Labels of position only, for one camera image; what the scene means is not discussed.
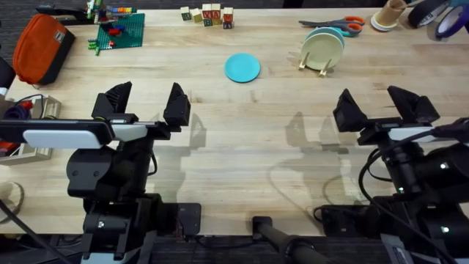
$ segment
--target blue tape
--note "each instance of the blue tape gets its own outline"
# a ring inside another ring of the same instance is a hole
[[[435,35],[437,37],[450,37],[456,34],[463,26],[469,23],[469,6],[459,5],[453,8],[438,24]]]

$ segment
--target wooden toy block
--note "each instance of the wooden toy block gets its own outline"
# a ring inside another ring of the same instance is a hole
[[[212,18],[221,18],[221,5],[212,4]]]
[[[212,18],[212,25],[221,25],[220,18]]]
[[[190,19],[192,19],[189,7],[181,7],[181,16],[184,21],[189,21]]]
[[[191,14],[192,14],[194,23],[202,22],[202,14],[200,13],[199,8],[192,9]]]
[[[232,29],[233,22],[223,22],[223,29]]]
[[[202,5],[202,15],[205,18],[212,18],[212,5],[211,4],[203,4]]]
[[[204,26],[212,26],[212,20],[211,19],[205,19],[204,18]]]
[[[223,9],[223,21],[233,22],[233,7],[225,7]]]

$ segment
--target teal plate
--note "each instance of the teal plate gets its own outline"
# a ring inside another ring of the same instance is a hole
[[[225,62],[225,74],[228,78],[239,83],[254,80],[261,71],[259,61],[250,54],[235,54]]]

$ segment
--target scissors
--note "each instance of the scissors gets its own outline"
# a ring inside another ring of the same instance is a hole
[[[311,22],[311,21],[298,21],[304,26],[323,27],[330,26],[340,31],[342,36],[354,37],[361,32],[361,26],[365,24],[365,20],[358,16],[346,16],[345,18],[326,21],[326,22]]]

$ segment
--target orange scissors handle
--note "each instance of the orange scissors handle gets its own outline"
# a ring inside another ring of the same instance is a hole
[[[356,31],[361,31],[361,25],[357,23],[349,23],[347,24],[347,27]]]
[[[362,26],[365,24],[365,20],[361,17],[354,16],[354,15],[349,15],[344,18],[344,21],[350,22],[350,23],[357,23],[358,25]]]

